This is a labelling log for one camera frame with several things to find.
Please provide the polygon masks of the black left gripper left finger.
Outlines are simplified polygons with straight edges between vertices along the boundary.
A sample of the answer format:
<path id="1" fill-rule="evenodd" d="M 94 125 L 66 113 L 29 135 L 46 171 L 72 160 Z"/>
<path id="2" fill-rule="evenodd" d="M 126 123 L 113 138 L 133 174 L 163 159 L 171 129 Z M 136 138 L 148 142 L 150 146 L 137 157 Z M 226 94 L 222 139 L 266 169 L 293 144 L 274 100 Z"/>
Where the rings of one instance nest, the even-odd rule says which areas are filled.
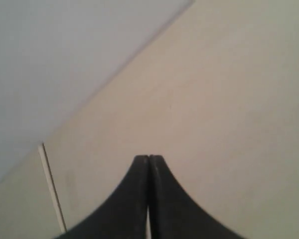
<path id="1" fill-rule="evenodd" d="M 114 192 L 59 239 L 145 239 L 149 157 L 138 155 Z"/>

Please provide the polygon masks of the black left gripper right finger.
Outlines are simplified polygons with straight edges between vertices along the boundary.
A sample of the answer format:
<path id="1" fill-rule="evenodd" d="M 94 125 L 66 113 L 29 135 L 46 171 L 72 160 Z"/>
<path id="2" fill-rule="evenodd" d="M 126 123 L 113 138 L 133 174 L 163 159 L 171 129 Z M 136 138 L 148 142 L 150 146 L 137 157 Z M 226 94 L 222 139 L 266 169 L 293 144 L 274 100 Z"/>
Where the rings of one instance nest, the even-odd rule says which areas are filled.
<path id="1" fill-rule="evenodd" d="M 149 157 L 149 221 L 153 239 L 240 239 L 187 194 L 161 155 Z"/>

